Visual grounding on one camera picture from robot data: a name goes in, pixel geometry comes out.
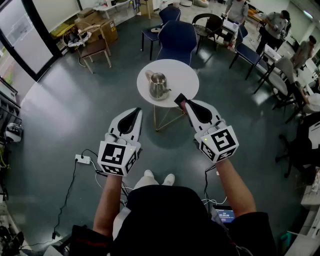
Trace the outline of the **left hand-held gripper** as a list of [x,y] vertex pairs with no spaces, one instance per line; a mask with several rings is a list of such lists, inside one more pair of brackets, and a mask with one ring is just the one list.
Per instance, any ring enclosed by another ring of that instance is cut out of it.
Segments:
[[129,174],[142,150],[139,143],[142,121],[143,111],[138,107],[126,110],[112,120],[98,151],[97,163],[104,173],[121,177]]

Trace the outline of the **small black tea bag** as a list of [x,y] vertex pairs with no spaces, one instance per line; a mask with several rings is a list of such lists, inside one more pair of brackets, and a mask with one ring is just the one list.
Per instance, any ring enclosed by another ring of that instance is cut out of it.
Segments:
[[178,107],[182,110],[183,113],[186,113],[186,104],[187,98],[180,93],[177,98],[174,100],[174,102],[178,105]]

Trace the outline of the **stainless steel kettle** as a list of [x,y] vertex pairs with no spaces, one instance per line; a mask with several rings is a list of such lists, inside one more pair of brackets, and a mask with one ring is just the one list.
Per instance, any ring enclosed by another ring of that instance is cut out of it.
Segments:
[[167,78],[161,72],[147,70],[145,76],[148,80],[148,92],[155,101],[164,101],[168,98],[171,89],[167,85]]

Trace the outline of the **round white side table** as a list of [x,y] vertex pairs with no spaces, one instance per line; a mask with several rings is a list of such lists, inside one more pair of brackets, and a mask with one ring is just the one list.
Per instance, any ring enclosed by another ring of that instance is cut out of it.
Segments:
[[[166,99],[158,101],[150,96],[148,79],[146,76],[147,71],[152,71],[155,73],[158,72],[165,75],[167,78],[168,88],[170,89]],[[200,83],[196,72],[189,65],[174,59],[160,59],[155,60],[142,68],[138,74],[136,84],[139,94],[147,102],[153,105],[152,120],[155,131],[158,132],[180,117],[186,115],[184,111],[178,107],[174,100],[179,94],[183,94],[187,99],[193,99],[198,93]],[[180,115],[171,121],[164,123],[164,120],[167,116],[165,114],[160,123],[157,123],[157,107],[167,109],[168,111],[177,109],[180,111]]]

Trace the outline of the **white power strip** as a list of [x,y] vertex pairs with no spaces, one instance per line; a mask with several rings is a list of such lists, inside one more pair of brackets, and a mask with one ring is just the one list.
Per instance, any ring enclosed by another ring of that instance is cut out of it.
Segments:
[[75,155],[75,161],[77,163],[80,163],[80,164],[89,165],[92,160],[91,160],[90,156],[85,156],[85,155],[82,155],[82,154],[76,154]]

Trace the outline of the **person's right white shoe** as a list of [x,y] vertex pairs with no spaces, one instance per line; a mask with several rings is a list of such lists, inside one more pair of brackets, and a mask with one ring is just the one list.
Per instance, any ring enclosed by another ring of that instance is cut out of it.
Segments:
[[172,186],[174,184],[174,182],[175,182],[175,175],[170,173],[165,177],[162,185],[164,185],[164,186]]

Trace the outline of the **blue chair with black legs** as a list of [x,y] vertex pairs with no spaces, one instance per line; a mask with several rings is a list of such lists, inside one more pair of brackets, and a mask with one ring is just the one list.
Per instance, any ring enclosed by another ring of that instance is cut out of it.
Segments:
[[257,66],[262,56],[264,55],[264,51],[261,54],[256,53],[254,50],[249,48],[243,43],[244,37],[248,35],[248,31],[243,24],[238,27],[237,38],[235,40],[235,56],[229,66],[229,69],[233,66],[238,57],[243,58],[248,63],[250,63],[250,69],[245,77],[245,80],[248,79],[252,70]]
[[144,46],[145,46],[145,38],[149,39],[150,41],[150,50],[149,50],[149,60],[152,60],[152,55],[153,55],[153,45],[154,42],[158,41],[158,34],[159,33],[152,33],[151,29],[152,28],[163,28],[163,26],[168,22],[168,21],[179,21],[181,17],[181,11],[179,8],[173,6],[173,5],[168,5],[166,8],[162,9],[159,12],[159,17],[161,18],[162,23],[160,25],[156,25],[150,28],[143,29],[141,31],[141,51],[144,51]]

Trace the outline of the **blue high-back chair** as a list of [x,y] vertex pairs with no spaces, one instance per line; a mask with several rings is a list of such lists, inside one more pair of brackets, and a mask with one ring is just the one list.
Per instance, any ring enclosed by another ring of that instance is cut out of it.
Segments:
[[197,46],[198,37],[191,23],[169,20],[158,34],[160,51],[157,60],[171,59],[191,64],[192,52]]

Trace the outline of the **wooden chair with brown seat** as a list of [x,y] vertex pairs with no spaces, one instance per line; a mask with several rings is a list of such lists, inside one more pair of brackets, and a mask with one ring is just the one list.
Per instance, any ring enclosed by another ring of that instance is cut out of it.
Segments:
[[[93,41],[93,42],[87,42],[84,40],[84,38],[82,37],[83,34],[87,33],[87,35],[91,37],[92,32],[95,31],[99,31],[100,35],[102,36],[102,39]],[[84,61],[86,67],[88,68],[88,70],[93,74],[93,70],[91,69],[91,67],[89,66],[89,63],[87,61],[87,58],[89,58],[91,60],[91,62],[93,62],[92,60],[92,56],[97,55],[99,53],[104,53],[104,55],[106,56],[107,62],[109,67],[112,67],[112,63],[110,60],[110,56],[111,56],[111,52],[108,46],[108,43],[106,41],[105,38],[105,34],[102,30],[102,25],[101,24],[95,24],[95,25],[89,25],[88,27],[84,28],[84,29],[80,29],[78,32],[78,36],[80,38],[81,44],[83,45],[83,49],[82,52],[80,53],[80,57],[81,59]]]

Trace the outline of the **grey upholstered chair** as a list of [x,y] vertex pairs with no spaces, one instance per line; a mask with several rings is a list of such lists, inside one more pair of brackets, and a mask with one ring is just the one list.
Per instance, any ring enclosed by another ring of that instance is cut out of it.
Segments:
[[281,57],[269,67],[258,81],[259,85],[254,91],[254,94],[261,88],[265,81],[271,85],[273,94],[277,98],[277,103],[272,108],[273,110],[295,102],[294,89],[296,83],[294,67],[288,57]]

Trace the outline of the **phone with lit screen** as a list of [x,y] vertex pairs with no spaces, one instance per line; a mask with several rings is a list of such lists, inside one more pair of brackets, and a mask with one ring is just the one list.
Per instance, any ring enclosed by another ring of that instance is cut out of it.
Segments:
[[217,215],[223,223],[231,223],[235,219],[234,211],[230,206],[214,205]]

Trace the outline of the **black office chair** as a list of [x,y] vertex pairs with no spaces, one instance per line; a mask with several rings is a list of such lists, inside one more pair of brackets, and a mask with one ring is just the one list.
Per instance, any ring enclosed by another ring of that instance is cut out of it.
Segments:
[[293,141],[289,142],[283,134],[279,135],[279,139],[284,142],[287,153],[277,156],[275,161],[288,159],[285,178],[290,175],[292,167],[299,172],[320,168],[320,112],[312,113],[302,120]]

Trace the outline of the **person's black shirt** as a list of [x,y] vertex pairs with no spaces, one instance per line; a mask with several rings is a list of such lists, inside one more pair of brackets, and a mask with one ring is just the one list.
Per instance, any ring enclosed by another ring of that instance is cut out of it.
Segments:
[[74,226],[69,256],[276,256],[265,212],[236,217],[223,229],[190,188],[148,185],[128,196],[116,238]]

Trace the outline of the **white spare gripper device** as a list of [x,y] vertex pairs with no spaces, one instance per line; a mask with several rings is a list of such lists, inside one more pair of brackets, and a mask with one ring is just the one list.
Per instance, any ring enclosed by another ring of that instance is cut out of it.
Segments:
[[9,123],[4,132],[7,141],[19,143],[23,136],[23,127],[20,124]]

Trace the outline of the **black metal shelf rack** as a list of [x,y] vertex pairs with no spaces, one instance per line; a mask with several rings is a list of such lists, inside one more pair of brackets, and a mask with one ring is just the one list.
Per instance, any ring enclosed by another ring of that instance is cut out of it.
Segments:
[[0,76],[0,149],[7,144],[15,143],[8,141],[5,137],[5,129],[9,123],[22,126],[22,119],[19,117],[21,107],[17,103],[18,91],[11,87],[2,76]]

